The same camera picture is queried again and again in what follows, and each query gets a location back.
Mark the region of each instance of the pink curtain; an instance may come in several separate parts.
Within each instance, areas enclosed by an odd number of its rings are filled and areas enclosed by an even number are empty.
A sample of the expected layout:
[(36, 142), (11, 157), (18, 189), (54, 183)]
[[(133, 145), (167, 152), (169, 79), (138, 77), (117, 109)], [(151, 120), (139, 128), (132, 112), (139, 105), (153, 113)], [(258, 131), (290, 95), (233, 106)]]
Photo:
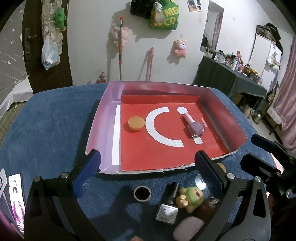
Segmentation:
[(222, 18), (223, 14), (218, 13), (217, 18), (216, 18), (216, 23), (215, 23), (215, 28), (214, 28), (214, 35), (213, 35), (213, 41), (212, 41), (212, 49), (217, 48), (218, 40), (219, 40), (219, 35), (220, 35), (220, 30), (221, 30), (221, 25), (222, 25)]
[(296, 38), (293, 37), (285, 76), (275, 100), (276, 112), (282, 119), (283, 145), (296, 154)]

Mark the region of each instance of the red paper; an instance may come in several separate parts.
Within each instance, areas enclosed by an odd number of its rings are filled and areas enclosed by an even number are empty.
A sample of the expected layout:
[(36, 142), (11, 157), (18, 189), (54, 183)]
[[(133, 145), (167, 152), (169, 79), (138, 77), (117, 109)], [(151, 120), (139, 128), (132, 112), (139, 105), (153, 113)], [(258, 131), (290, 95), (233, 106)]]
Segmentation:
[[(229, 152), (210, 120), (198, 104), (199, 96), (160, 95), (121, 97), (121, 164), (123, 171), (169, 169), (194, 163), (197, 151), (204, 150), (210, 158)], [(154, 120), (155, 129), (164, 137), (181, 140), (184, 147), (172, 147), (159, 143), (149, 135), (144, 126), (134, 132), (128, 126), (128, 119), (147, 115), (158, 108), (168, 107), (169, 112), (161, 113)], [(187, 122), (178, 113), (178, 107), (185, 107), (195, 120), (206, 129), (201, 139), (203, 144), (195, 144), (188, 131)]]

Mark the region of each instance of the white dot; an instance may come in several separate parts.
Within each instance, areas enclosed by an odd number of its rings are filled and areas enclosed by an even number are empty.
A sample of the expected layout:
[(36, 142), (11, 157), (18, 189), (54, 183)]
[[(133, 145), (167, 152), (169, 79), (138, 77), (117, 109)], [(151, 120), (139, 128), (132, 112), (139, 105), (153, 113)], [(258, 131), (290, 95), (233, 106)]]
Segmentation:
[(188, 110), (187, 110), (185, 107), (183, 107), (183, 106), (178, 107), (177, 111), (178, 111), (181, 115), (184, 115), (185, 113), (188, 112)]

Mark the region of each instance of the white plastic bag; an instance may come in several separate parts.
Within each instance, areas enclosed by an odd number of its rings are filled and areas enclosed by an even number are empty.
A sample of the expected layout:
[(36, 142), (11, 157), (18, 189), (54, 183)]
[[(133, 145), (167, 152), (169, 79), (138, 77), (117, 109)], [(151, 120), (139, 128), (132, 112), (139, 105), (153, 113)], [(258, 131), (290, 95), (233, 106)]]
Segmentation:
[(53, 42), (49, 36), (46, 36), (42, 47), (41, 61), (44, 65), (45, 70), (53, 67), (59, 63), (59, 51), (57, 48), (57, 43)]

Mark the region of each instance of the table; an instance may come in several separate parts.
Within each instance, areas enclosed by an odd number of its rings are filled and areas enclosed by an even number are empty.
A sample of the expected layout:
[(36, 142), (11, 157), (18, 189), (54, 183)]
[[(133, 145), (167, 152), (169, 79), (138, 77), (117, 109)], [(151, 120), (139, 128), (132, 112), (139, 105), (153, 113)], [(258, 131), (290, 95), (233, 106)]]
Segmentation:
[(266, 98), (267, 90), (249, 77), (231, 70), (206, 56), (198, 66), (193, 85), (216, 88), (229, 98), (235, 93), (246, 93), (252, 96)]
[[(83, 85), (40, 92), (19, 113), (0, 149), (0, 168), (6, 175), (22, 173), (25, 200), (33, 178), (56, 178), (69, 172), (85, 155), (92, 120), (107, 84)], [(256, 133), (239, 109), (221, 91), (212, 89), (248, 137)], [(222, 163), (239, 178), (252, 177), (241, 170), (243, 155), (252, 153), (275, 166), (271, 155), (247, 140), (237, 153)], [(106, 241), (128, 241), (134, 236), (145, 241), (173, 241), (176, 225), (156, 223), (154, 217), (166, 184), (194, 185), (195, 168), (139, 175), (96, 174), (78, 203)], [(152, 191), (146, 203), (137, 203), (133, 189), (146, 185)], [(229, 221), (238, 210), (236, 203)], [(180, 210), (179, 223), (186, 215)]]

